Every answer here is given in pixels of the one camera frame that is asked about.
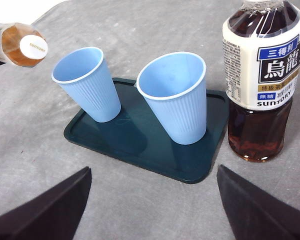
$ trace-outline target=plastic tray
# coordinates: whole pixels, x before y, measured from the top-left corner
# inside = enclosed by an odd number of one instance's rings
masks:
[[[169,178],[195,184],[210,172],[228,120],[225,92],[207,90],[207,130],[201,140],[180,145],[170,139],[134,84],[114,78],[121,111],[106,123],[94,121],[82,109],[64,130],[71,143]]]

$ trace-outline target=cup rim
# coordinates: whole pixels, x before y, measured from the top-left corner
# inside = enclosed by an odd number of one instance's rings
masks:
[[[69,55],[75,53],[75,52],[78,52],[78,51],[82,51],[84,49],[96,49],[98,51],[100,51],[101,53],[101,58],[100,58],[100,61],[98,62],[98,64],[93,68],[91,69],[89,72],[87,72],[86,74],[80,76],[80,77],[77,77],[75,79],[71,79],[71,80],[67,80],[67,81],[60,81],[60,80],[57,80],[55,77],[54,77],[54,71],[56,69],[56,67],[58,66],[58,64],[64,60],[66,57],[68,57]],[[104,52],[98,48],[98,47],[95,47],[95,46],[87,46],[87,47],[82,47],[82,48],[79,48],[79,49],[76,49],[72,52],[69,52],[67,55],[65,55],[64,57],[62,57],[55,65],[54,65],[54,68],[52,70],[52,73],[51,73],[51,78],[54,82],[58,83],[58,84],[71,84],[71,83],[75,83],[77,81],[80,81],[84,78],[86,78],[87,76],[89,76],[90,74],[92,74],[97,68],[100,67],[100,65],[102,64],[102,62],[104,61]]]
[[[195,82],[195,84],[193,84],[191,87],[187,88],[186,90],[182,91],[182,92],[179,92],[175,95],[171,95],[171,96],[152,96],[152,95],[149,95],[147,93],[145,93],[141,87],[140,87],[140,77],[142,75],[142,73],[146,70],[146,68],[148,68],[152,63],[158,61],[159,59],[162,59],[166,56],[170,56],[170,55],[178,55],[178,54],[187,54],[187,55],[192,55],[192,56],[195,56],[196,58],[198,58],[201,62],[202,62],[202,65],[203,65],[203,71],[199,77],[199,79]],[[155,58],[154,60],[152,60],[151,62],[149,62],[147,65],[145,65],[143,67],[143,69],[139,72],[138,74],[138,77],[136,78],[136,88],[137,90],[139,91],[139,93],[144,96],[145,98],[147,99],[150,99],[150,100],[171,100],[171,99],[176,99],[176,98],[179,98],[189,92],[191,92],[193,89],[195,89],[202,81],[203,79],[205,78],[205,75],[206,75],[206,71],[207,71],[207,66],[206,66],[206,62],[204,61],[204,59],[199,56],[198,54],[196,53],[193,53],[193,52],[188,52],[188,51],[176,51],[176,52],[171,52],[171,53],[167,53],[167,54],[164,54],[162,56],[159,56],[157,58]]]

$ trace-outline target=plastic bottle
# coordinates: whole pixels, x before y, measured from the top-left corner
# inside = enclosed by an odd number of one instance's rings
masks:
[[[300,70],[300,10],[285,0],[244,0],[223,26],[228,140],[265,162],[284,145]]]
[[[0,61],[33,67],[47,55],[48,45],[32,26],[21,23],[0,23]]]

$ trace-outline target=ribbed cup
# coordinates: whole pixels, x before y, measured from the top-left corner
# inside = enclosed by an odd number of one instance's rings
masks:
[[[193,144],[206,132],[205,74],[200,56],[175,52],[153,60],[138,75],[138,91],[178,144]]]
[[[103,52],[85,47],[61,59],[52,71],[52,79],[99,123],[114,119],[121,110]]]

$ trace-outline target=gray tablecloth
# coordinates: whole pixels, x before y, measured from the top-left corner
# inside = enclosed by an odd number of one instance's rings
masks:
[[[291,1],[300,8],[300,0]],[[74,239],[233,240],[216,172],[224,164],[300,210],[300,75],[282,152],[250,163],[227,133],[210,175],[188,185],[69,143],[63,130],[80,107],[51,80],[55,63],[87,46],[103,49],[113,77],[135,79],[154,58],[201,55],[207,88],[225,90],[222,23],[240,0],[77,0],[35,22],[49,53],[34,68],[0,66],[0,215],[84,166],[92,186]]]

